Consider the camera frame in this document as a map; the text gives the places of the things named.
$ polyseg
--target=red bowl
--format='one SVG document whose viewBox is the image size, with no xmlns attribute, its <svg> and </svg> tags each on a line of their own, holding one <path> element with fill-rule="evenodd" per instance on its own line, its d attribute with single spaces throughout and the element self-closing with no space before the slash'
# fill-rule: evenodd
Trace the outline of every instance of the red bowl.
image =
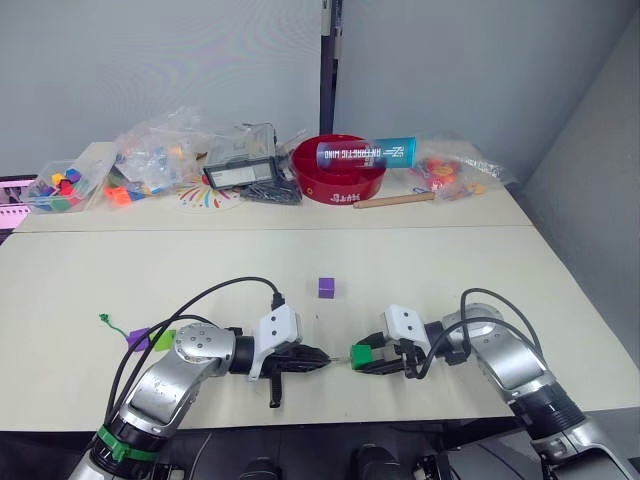
<svg viewBox="0 0 640 480">
<path fill-rule="evenodd" d="M 353 170 L 321 169 L 316 161 L 320 142 L 362 140 L 352 135 L 320 135 L 300 144 L 293 152 L 293 169 L 300 190 L 307 197 L 329 205 L 351 205 L 373 197 L 382 185 L 384 168 L 354 168 Z"/>
</svg>

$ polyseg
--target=gray wall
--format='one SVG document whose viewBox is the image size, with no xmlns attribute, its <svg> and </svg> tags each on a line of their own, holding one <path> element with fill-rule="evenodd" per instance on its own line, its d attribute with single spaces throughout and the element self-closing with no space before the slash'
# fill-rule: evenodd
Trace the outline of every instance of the gray wall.
<svg viewBox="0 0 640 480">
<path fill-rule="evenodd" d="M 525 180 L 637 0 L 345 0 L 335 132 L 450 131 Z"/>
<path fill-rule="evenodd" d="M 1 0 L 0 176 L 180 105 L 318 131 L 319 0 Z"/>
<path fill-rule="evenodd" d="M 636 12 L 522 204 L 640 365 L 638 28 Z"/>
</svg>

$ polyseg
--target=transparent container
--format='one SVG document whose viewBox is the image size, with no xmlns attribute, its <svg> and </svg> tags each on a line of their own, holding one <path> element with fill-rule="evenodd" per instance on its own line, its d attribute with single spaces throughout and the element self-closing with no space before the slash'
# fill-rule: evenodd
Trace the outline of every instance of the transparent container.
<svg viewBox="0 0 640 480">
<path fill-rule="evenodd" d="M 114 160 L 85 157 L 49 162 L 20 199 L 32 207 L 33 212 L 84 210 L 91 193 L 103 182 Z"/>
</svg>

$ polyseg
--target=white table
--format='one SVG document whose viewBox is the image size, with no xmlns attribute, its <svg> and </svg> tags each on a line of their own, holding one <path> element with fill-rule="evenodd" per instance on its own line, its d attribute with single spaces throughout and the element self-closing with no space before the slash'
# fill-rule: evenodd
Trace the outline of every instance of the white table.
<svg viewBox="0 0 640 480">
<path fill-rule="evenodd" d="M 359 217 L 363 212 L 309 201 L 293 209 L 297 216 L 284 213 L 287 207 L 246 204 L 219 212 L 229 214 L 219 223 L 213 222 L 218 214 L 211 223 L 194 216 L 193 228 L 176 215 L 165 228 L 156 217 L 136 229 L 129 217 L 147 218 L 136 205 L 113 214 L 96 208 L 34 216 L 0 247 L 0 268 L 11 272 L 0 276 L 0 409 L 11 412 L 0 416 L 0 430 L 95 429 L 125 351 L 123 338 L 98 314 L 111 314 L 124 330 L 143 328 L 208 286 L 249 274 L 272 279 L 301 315 L 304 342 L 332 357 L 345 357 L 352 343 L 379 331 L 379 315 L 390 303 L 430 322 L 455 311 L 465 288 L 493 289 L 532 321 L 552 370 L 583 410 L 639 406 L 640 375 L 621 344 L 515 202 L 494 193 L 501 199 L 486 200 L 495 202 L 491 213 L 478 211 L 476 200 L 485 199 L 477 198 L 372 209 L 370 222 Z M 139 203 L 139 210 L 153 210 L 152 200 Z M 271 208 L 271 223 L 232 219 L 240 208 L 255 221 L 257 211 Z M 317 222 L 325 218 L 317 212 L 331 216 L 314 227 L 299 218 L 307 212 Z M 432 225 L 424 220 L 434 217 Z M 100 226 L 105 218 L 110 221 Z M 417 225 L 398 225 L 412 218 L 420 219 Z M 445 221 L 455 227 L 440 225 Z M 336 277 L 334 300 L 317 298 L 319 276 Z M 471 300 L 491 303 L 517 322 L 490 299 Z M 192 312 L 250 331 L 269 301 L 266 287 L 237 285 Z M 357 374 L 346 363 L 283 380 L 283 406 L 272 410 L 267 381 L 211 379 L 182 426 L 510 415 L 474 362 L 438 362 L 423 381 Z"/>
</svg>

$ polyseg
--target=wooden stick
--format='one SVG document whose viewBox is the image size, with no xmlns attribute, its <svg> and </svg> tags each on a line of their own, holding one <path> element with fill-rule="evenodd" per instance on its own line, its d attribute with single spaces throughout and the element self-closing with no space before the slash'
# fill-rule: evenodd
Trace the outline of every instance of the wooden stick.
<svg viewBox="0 0 640 480">
<path fill-rule="evenodd" d="M 400 195 L 398 197 L 374 198 L 373 200 L 360 200 L 353 204 L 354 208 L 384 207 L 386 205 L 398 205 L 400 203 L 424 202 L 433 200 L 435 193 L 414 193 L 413 195 Z"/>
</svg>

